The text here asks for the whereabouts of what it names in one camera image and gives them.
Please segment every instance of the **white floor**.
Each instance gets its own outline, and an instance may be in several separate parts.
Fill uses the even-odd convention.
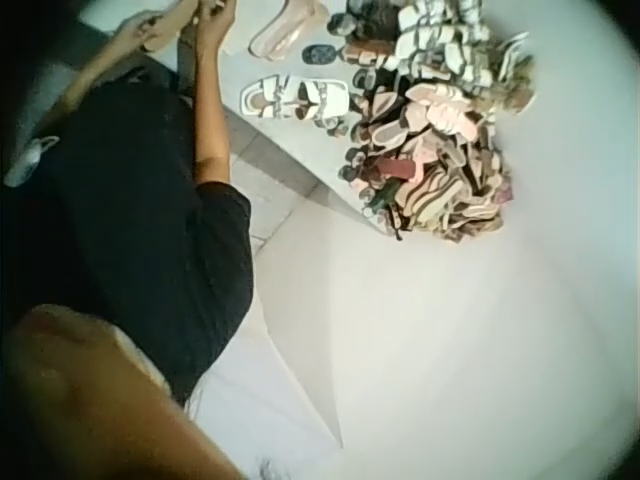
[[[258,253],[317,186],[317,179],[288,154],[233,113],[231,182],[251,200],[251,246]]]
[[[53,105],[76,72],[50,63],[36,81],[20,125],[24,142],[39,118]],[[252,204],[251,246],[257,254],[293,210],[317,186],[317,179],[253,127],[227,113],[231,136],[232,183]]]

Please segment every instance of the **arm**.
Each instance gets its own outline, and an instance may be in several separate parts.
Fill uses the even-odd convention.
[[[195,182],[229,183],[231,147],[220,95],[218,55],[225,35],[235,20],[236,0],[200,1],[196,41]]]
[[[126,20],[107,45],[78,73],[36,129],[41,135],[59,120],[72,114],[82,103],[96,81],[114,65],[129,56],[157,33],[152,20],[155,12],[142,12]]]
[[[130,360],[106,322],[41,306],[8,337],[9,372],[70,478],[243,478]]]
[[[51,107],[38,124],[36,135],[41,135],[52,125],[72,114],[82,103],[95,82],[114,64],[105,50],[96,55],[71,82],[71,85]]]
[[[222,108],[218,56],[196,63],[196,162],[197,185],[207,182],[229,183],[231,147]]]

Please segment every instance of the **white sandal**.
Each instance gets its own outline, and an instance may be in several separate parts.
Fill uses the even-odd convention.
[[[273,75],[245,88],[243,115],[262,118],[323,120],[349,112],[349,87],[340,80]]]
[[[398,26],[405,32],[417,25],[439,25],[447,15],[445,0],[417,0],[398,13]]]

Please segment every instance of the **slipper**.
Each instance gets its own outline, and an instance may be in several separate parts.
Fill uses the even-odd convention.
[[[391,150],[401,146],[408,134],[407,127],[404,127],[400,120],[396,120],[375,128],[371,133],[371,141],[374,145]]]
[[[284,9],[251,41],[249,51],[258,58],[282,60],[297,40],[328,19],[329,11],[319,0],[286,0]]]
[[[462,90],[446,83],[419,83],[407,90],[404,96],[420,105],[446,103],[464,112],[471,109],[471,100]]]
[[[396,42],[395,56],[399,59],[410,58],[417,51],[449,44],[455,37],[456,27],[453,25],[417,27],[400,35]]]
[[[396,92],[385,92],[379,89],[373,97],[371,120],[376,120],[390,112],[398,104],[398,98]]]
[[[333,45],[309,45],[302,51],[302,61],[307,65],[330,65],[338,58]]]
[[[429,107],[427,119],[436,130],[446,135],[459,133],[469,142],[475,141],[478,137],[476,124],[463,111],[447,104],[441,103]]]
[[[417,0],[398,12],[398,26],[401,32],[420,25],[438,25],[445,20],[447,2],[445,0]]]
[[[272,75],[245,88],[243,115],[321,120],[349,112],[349,88],[339,80]]]
[[[145,43],[142,49],[149,53],[157,52],[175,40],[180,30],[191,23],[198,4],[199,0],[178,0],[154,25],[154,30],[162,33]]]

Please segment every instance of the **sandal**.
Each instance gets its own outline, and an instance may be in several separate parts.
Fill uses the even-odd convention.
[[[431,50],[437,45],[453,42],[457,29],[453,25],[435,25],[409,30],[398,38],[395,56],[399,59],[410,58],[417,51]]]
[[[180,31],[191,23],[198,9],[199,0],[179,0],[155,23],[154,29],[163,32],[142,46],[145,52],[157,52],[171,43]]]
[[[322,120],[347,114],[349,101],[346,82],[272,75],[242,91],[240,110],[262,118]]]
[[[401,32],[420,25],[439,25],[447,16],[445,0],[417,0],[404,7],[398,13],[398,26]]]
[[[280,14],[251,41],[249,51],[258,58],[282,60],[297,40],[328,19],[329,11],[319,0],[287,0]]]
[[[482,0],[458,0],[458,15],[469,25],[477,25],[482,19]]]

